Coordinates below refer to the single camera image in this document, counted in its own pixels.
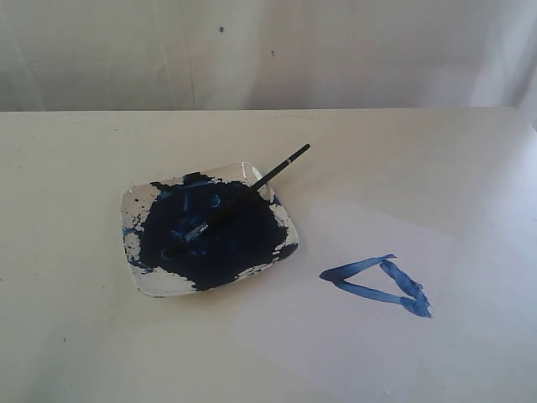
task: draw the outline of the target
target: white paper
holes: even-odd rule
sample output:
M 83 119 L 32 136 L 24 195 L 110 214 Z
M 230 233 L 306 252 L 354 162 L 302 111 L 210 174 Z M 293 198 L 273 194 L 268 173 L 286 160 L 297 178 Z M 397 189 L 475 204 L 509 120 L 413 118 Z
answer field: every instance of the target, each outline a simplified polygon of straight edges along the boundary
M 434 308 L 451 238 L 347 201 L 318 203 L 308 217 L 300 225 L 300 259 L 259 282 L 230 336 L 343 401 L 404 401 L 434 317 L 355 296 L 319 274 L 395 254 L 393 262 L 423 284 Z M 378 266 L 348 281 L 404 295 Z

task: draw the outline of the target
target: table surface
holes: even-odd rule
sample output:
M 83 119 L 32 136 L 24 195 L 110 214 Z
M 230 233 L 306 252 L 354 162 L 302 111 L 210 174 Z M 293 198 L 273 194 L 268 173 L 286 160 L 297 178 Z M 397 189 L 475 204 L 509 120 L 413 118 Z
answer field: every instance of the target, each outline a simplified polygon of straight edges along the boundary
M 225 336 L 263 275 L 149 298 L 120 231 L 130 186 L 266 172 L 306 142 L 271 182 L 299 230 L 314 186 L 455 242 L 390 401 L 537 401 L 537 136 L 514 110 L 0 113 L 0 132 L 0 401 L 338 401 Z

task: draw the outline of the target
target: white wall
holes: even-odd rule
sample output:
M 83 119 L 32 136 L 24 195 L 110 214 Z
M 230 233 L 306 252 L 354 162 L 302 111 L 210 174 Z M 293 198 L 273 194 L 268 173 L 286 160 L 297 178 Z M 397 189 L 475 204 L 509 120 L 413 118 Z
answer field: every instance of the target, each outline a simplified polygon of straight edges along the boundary
M 0 110 L 524 108 L 536 21 L 535 0 L 0 0 Z

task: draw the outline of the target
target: paint palette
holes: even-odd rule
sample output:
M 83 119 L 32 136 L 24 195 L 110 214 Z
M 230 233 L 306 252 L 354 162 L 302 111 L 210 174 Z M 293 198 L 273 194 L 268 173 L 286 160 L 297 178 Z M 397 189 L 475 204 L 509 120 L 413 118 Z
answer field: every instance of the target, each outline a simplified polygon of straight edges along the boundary
M 269 186 L 220 228 L 174 258 L 163 251 L 262 175 L 248 162 L 135 186 L 123 195 L 125 254 L 148 296 L 178 296 L 242 280 L 290 256 L 299 244 L 289 215 Z

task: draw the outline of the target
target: paint splatter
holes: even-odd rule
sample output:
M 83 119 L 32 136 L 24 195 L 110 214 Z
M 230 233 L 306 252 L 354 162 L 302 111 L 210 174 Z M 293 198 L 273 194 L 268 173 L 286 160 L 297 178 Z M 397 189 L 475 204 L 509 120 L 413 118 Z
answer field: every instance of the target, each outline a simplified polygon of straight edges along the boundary
M 325 270 L 319 277 L 323 280 L 330 281 L 336 287 L 357 296 L 362 296 L 375 301 L 399 304 L 407 311 L 412 312 L 419 317 L 431 317 L 428 309 L 430 303 L 422 291 L 423 286 L 413 281 L 406 273 L 397 267 L 394 262 L 389 260 L 394 258 L 394 255 L 387 254 L 386 256 L 379 258 L 365 259 L 356 263 L 345 264 L 334 269 Z M 346 281 L 349 277 L 377 264 L 380 265 L 383 272 L 391 277 L 395 281 L 395 284 L 397 284 L 407 296 L 411 296 L 412 298 L 406 296 L 394 296 L 393 294 L 388 294 L 383 291 L 374 290 Z
M 163 250 L 175 245 L 247 186 L 241 181 L 222 182 L 200 173 L 185 175 L 179 185 L 151 185 L 160 193 L 145 221 L 137 222 L 142 230 L 127 229 L 138 236 L 140 253 L 130 263 L 142 268 L 142 274 L 161 267 L 192 281 L 196 290 L 209 290 L 236 280 L 254 266 L 284 259 L 298 247 L 292 243 L 282 248 L 288 228 L 276 220 L 270 208 L 271 204 L 279 204 L 278 199 L 268 201 L 257 194 L 241 214 L 169 259 Z

